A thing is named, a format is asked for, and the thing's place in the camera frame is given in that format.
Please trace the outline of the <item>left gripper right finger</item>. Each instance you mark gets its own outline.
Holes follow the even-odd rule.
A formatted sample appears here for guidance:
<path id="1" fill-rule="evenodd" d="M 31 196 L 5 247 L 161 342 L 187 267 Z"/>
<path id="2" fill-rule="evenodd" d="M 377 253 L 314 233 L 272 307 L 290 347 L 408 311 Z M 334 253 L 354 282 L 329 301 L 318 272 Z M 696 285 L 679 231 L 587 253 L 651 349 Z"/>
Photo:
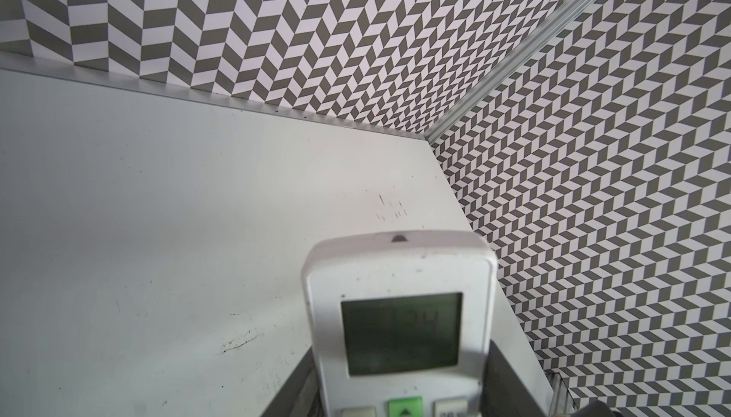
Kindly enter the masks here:
<path id="1" fill-rule="evenodd" d="M 491 341 L 485 361 L 482 388 L 483 416 L 548 416 L 551 385 L 539 367 L 523 369 L 504 356 Z"/>

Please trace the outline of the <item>white remote with green buttons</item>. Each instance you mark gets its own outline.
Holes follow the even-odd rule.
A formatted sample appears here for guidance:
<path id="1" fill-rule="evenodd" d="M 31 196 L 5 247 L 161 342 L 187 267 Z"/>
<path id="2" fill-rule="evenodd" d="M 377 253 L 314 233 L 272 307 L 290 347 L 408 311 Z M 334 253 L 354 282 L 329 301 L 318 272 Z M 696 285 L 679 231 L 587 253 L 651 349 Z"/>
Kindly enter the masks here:
<path id="1" fill-rule="evenodd" d="M 497 258 L 458 230 L 323 241 L 302 269 L 329 416 L 476 416 Z"/>

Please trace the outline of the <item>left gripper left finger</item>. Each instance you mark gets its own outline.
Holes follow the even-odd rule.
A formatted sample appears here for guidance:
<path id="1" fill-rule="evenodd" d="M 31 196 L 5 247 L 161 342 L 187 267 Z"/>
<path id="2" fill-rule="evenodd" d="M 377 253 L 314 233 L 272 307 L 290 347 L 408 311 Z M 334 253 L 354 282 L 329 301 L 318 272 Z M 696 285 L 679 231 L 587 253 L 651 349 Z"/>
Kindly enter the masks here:
<path id="1" fill-rule="evenodd" d="M 312 349 L 306 351 L 262 416 L 307 416 L 316 395 L 316 368 Z"/>

